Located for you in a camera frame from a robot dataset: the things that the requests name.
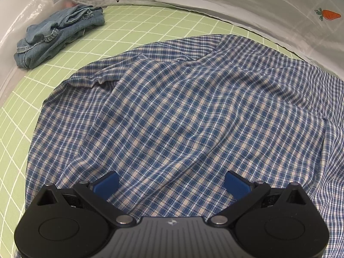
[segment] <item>metal screw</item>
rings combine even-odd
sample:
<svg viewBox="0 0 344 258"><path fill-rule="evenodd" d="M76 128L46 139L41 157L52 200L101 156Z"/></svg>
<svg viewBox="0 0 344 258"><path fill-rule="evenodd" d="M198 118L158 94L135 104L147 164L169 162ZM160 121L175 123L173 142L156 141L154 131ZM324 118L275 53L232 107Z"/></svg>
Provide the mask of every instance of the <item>metal screw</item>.
<svg viewBox="0 0 344 258"><path fill-rule="evenodd" d="M129 224L133 221L134 219L130 215L120 215L117 216L116 221L119 224Z"/></svg>
<svg viewBox="0 0 344 258"><path fill-rule="evenodd" d="M216 225L223 225L227 223L228 219L223 215L215 215L210 219L210 221Z"/></svg>

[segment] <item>orange carrot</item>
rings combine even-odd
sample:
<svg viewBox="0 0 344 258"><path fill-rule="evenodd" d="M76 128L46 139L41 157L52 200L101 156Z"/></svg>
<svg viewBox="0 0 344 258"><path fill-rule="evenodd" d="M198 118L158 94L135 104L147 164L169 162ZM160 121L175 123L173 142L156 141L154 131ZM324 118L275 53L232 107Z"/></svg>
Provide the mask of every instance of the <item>orange carrot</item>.
<svg viewBox="0 0 344 258"><path fill-rule="evenodd" d="M323 20L323 17L327 20L333 20L333 19L341 17L340 14L338 14L336 12L329 11L327 9L322 10L321 8L319 8L319 9L315 9L314 11L316 12L316 14L320 15L319 19L321 21Z"/></svg>

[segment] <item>denim garment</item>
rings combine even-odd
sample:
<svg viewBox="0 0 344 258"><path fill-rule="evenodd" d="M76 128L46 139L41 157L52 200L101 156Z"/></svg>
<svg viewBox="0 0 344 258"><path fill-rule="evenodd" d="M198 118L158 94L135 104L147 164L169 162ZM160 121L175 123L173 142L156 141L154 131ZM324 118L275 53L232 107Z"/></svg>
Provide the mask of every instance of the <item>denim garment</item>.
<svg viewBox="0 0 344 258"><path fill-rule="evenodd" d="M18 67L33 69L53 58L67 43L75 41L96 26L104 25L103 9L77 5L55 12L39 24L26 29L24 39L17 43L14 59Z"/></svg>

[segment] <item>green tiled surface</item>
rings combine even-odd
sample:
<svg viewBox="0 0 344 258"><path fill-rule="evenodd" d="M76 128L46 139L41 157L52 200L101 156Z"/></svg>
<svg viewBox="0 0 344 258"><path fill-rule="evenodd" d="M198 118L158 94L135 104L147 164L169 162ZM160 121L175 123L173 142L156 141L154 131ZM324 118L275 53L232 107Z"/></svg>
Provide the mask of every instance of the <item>green tiled surface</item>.
<svg viewBox="0 0 344 258"><path fill-rule="evenodd" d="M56 57L29 71L0 109L0 256L12 257L13 232L24 212L25 170L31 138L45 98L77 69L154 41L206 34L237 34L289 51L262 37L210 17L172 8L112 6L105 25L87 32Z"/></svg>

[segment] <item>blue gripper pad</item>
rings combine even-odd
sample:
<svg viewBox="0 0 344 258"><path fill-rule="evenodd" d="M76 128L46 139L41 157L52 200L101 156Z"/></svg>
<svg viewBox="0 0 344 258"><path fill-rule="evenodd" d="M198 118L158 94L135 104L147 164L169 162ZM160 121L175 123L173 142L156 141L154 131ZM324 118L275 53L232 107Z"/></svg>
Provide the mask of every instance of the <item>blue gripper pad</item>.
<svg viewBox="0 0 344 258"><path fill-rule="evenodd" d="M224 186L228 193L232 194L236 200L241 199L250 193L254 184L244 179L232 170L228 171L225 175Z"/></svg>
<svg viewBox="0 0 344 258"><path fill-rule="evenodd" d="M119 177L115 171L109 172L89 185L89 188L104 200L114 194L119 186Z"/></svg>

